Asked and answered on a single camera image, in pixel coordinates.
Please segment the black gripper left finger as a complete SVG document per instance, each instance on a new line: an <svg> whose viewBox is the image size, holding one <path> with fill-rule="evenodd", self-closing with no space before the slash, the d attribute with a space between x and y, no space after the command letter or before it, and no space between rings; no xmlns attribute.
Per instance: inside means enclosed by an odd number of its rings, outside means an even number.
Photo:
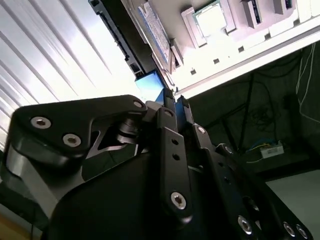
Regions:
<svg viewBox="0 0 320 240"><path fill-rule="evenodd" d="M148 148L159 165L156 205L176 224L189 223L185 142L167 92L162 104L120 95L20 107L9 124L4 165L51 217L62 198L85 183L84 160L128 144Z"/></svg>

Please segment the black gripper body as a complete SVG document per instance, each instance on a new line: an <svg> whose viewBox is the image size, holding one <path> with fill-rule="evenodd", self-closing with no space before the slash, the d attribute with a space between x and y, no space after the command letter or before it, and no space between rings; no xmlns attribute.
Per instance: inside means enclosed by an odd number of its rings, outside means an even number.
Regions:
<svg viewBox="0 0 320 240"><path fill-rule="evenodd" d="M176 224L157 205L159 164L150 151L69 192L51 217L51 240L220 240L208 206L201 155L188 133L184 139L192 218Z"/></svg>

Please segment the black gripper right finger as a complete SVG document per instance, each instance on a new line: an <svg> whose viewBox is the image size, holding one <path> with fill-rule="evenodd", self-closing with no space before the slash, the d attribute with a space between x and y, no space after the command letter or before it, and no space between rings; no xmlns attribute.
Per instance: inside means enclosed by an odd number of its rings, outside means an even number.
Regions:
<svg viewBox="0 0 320 240"><path fill-rule="evenodd" d="M221 240L311 240L299 218L261 179L233 158L225 143L214 146L208 132L195 123L184 96L176 103L178 128L189 134L201 155L205 211Z"/></svg>

